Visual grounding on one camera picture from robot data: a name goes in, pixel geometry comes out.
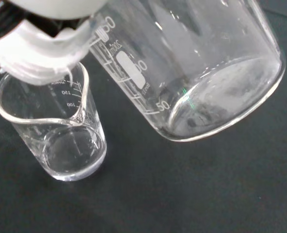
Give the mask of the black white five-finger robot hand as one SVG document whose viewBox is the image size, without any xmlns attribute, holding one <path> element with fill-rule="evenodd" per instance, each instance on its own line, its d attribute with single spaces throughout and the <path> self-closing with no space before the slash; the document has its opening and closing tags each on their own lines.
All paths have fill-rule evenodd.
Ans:
<svg viewBox="0 0 287 233">
<path fill-rule="evenodd" d="M 89 52 L 104 0 L 0 0 L 0 70 L 46 85 Z"/>
</svg>

